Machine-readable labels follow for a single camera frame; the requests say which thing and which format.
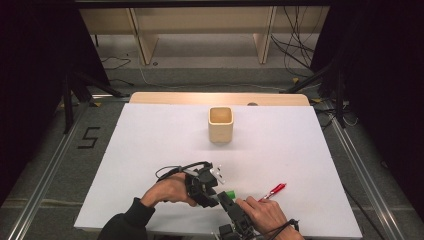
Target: black sleeve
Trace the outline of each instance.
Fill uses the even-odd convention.
[[[146,225],[155,212],[154,208],[144,206],[139,198],[126,213],[112,217],[103,227],[98,240],[147,240]]]

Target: wrist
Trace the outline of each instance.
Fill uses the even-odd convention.
[[[275,240],[301,240],[301,239],[303,240],[304,238],[292,226],[288,226],[283,231],[281,231],[274,239]]]
[[[158,194],[154,191],[147,191],[144,196],[140,199],[140,202],[150,208],[154,208],[161,200],[159,199]]]

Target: human hand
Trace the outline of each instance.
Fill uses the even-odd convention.
[[[154,207],[162,201],[186,202],[194,207],[197,203],[188,196],[184,180],[185,173],[176,173],[157,182],[147,190],[140,202],[146,207]]]
[[[238,198],[236,203],[252,219],[255,229],[267,238],[287,222],[286,215],[275,201],[262,199],[261,202],[258,202],[249,196],[246,201]],[[303,239],[303,237],[293,227],[288,226],[275,239],[297,240]]]

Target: metal rail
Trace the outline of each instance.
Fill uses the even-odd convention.
[[[53,157],[51,158],[49,165],[47,166],[46,170],[43,173],[43,176],[38,182],[37,187],[31,195],[31,198],[28,200],[20,216],[16,220],[15,225],[11,233],[9,234],[9,240],[21,240],[25,237],[25,234],[27,233],[32,223],[32,220],[34,219],[35,214],[37,213],[38,208],[40,207],[40,204],[47,190],[49,189],[49,186],[57,172],[57,169],[59,168],[60,163],[62,162],[62,159],[69,148],[70,142],[72,141],[75,135],[75,130],[78,128],[80,119],[87,110],[87,108],[87,102],[81,103],[78,107],[78,112],[75,116],[74,124],[72,125],[69,132],[63,135],[59,146],[53,154]]]
[[[359,153],[356,151],[356,148],[352,140],[350,139],[346,129],[342,129],[338,121],[334,119],[333,116],[330,116],[330,118],[332,121],[333,128],[336,131],[337,136],[340,142],[342,143],[343,148],[345,149],[357,176],[359,177],[359,181],[361,182],[365,193],[367,194],[371,204],[373,205],[374,210],[378,218],[380,219],[380,222],[383,225],[387,236],[391,240],[405,239],[392,211],[390,210],[389,206],[387,205],[386,201],[378,190],[377,185],[375,184],[370,173],[368,172],[364,162],[361,159],[361,156],[359,156]]]

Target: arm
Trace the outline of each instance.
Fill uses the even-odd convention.
[[[187,195],[184,179],[185,173],[174,174],[153,185],[141,199],[134,198],[126,213],[117,214],[106,223],[98,240],[146,240],[146,225],[159,202],[186,202],[196,206],[196,202]]]
[[[286,216],[275,201],[263,199],[258,202],[253,197],[248,197],[246,201],[237,199],[236,203],[249,215],[255,229],[265,238],[271,237],[275,229],[287,222]],[[275,239],[300,240],[303,237],[292,226],[288,226]]]

